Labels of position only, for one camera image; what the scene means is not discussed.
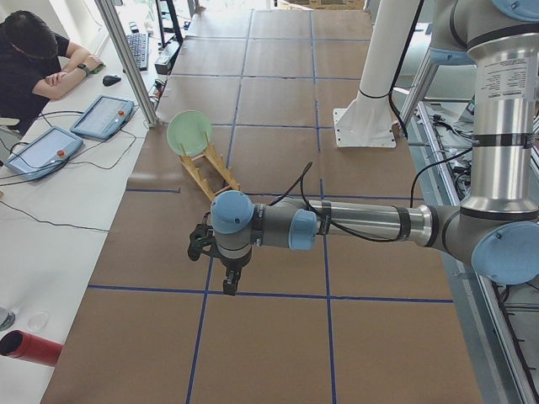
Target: keyboard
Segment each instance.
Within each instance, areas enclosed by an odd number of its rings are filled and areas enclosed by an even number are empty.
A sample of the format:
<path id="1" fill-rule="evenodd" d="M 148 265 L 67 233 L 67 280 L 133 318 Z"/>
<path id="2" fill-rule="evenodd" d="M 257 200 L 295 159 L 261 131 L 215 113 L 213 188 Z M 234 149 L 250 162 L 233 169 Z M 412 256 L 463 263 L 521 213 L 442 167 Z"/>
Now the keyboard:
<path id="1" fill-rule="evenodd" d="M 147 70 L 149 35 L 143 34 L 142 32 L 136 32 L 134 34 L 128 34 L 125 37 L 127 38 L 131 53 L 135 58 L 138 70 Z"/>

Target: red cylinder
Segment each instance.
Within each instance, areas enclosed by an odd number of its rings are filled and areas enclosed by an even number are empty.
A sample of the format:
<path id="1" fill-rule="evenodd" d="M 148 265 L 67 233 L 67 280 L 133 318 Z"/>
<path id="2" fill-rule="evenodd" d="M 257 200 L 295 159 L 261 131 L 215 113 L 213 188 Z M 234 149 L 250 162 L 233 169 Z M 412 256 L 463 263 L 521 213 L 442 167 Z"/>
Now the red cylinder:
<path id="1" fill-rule="evenodd" d="M 24 331 L 8 332 L 0 340 L 0 354 L 53 366 L 58 361 L 63 345 L 48 339 L 37 337 Z"/>

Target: black shirt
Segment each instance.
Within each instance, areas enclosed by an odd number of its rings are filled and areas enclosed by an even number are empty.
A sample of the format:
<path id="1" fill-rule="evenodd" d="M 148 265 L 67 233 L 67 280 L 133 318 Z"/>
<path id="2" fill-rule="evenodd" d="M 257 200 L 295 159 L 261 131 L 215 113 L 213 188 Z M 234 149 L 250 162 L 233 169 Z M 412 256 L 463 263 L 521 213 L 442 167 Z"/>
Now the black shirt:
<path id="1" fill-rule="evenodd" d="M 69 40 L 56 35 L 56 41 L 58 55 L 65 56 Z M 0 116 L 31 122 L 49 102 L 46 97 L 32 94 L 35 84 L 60 70 L 57 57 L 30 59 L 15 50 L 0 24 Z"/>

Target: white pole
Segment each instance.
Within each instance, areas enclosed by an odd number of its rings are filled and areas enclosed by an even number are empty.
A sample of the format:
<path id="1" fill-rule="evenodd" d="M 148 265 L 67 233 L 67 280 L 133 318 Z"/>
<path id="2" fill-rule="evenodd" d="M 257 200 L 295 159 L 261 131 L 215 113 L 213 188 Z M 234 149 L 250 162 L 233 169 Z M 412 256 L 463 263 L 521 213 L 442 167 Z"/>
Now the white pole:
<path id="1" fill-rule="evenodd" d="M 347 109 L 334 109 L 338 147 L 396 146 L 387 95 L 420 2 L 380 3 L 357 97 Z"/>

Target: blue joint cap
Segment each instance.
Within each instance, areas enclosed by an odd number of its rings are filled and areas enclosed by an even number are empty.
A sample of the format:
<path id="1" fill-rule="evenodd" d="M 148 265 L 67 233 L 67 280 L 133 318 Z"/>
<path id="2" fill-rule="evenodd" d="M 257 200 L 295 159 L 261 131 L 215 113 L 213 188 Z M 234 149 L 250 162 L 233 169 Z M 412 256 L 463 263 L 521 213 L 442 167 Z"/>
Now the blue joint cap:
<path id="1" fill-rule="evenodd" d="M 290 250 L 310 250 L 317 235 L 317 216 L 314 212 L 300 209 L 292 218 L 288 231 Z"/>
<path id="2" fill-rule="evenodd" d="M 491 0 L 494 6 L 512 19 L 539 23 L 539 2 L 537 0 Z"/>
<path id="3" fill-rule="evenodd" d="M 239 191 L 227 191 L 218 195 L 211 203 L 211 224 L 221 234 L 241 231 L 253 217 L 251 199 Z"/>
<path id="4" fill-rule="evenodd" d="M 430 61 L 439 66 L 466 66 L 475 63 L 464 50 L 438 48 L 430 48 Z"/>
<path id="5" fill-rule="evenodd" d="M 472 266 L 498 284 L 523 284 L 539 274 L 539 225 L 517 221 L 491 231 L 473 249 Z"/>

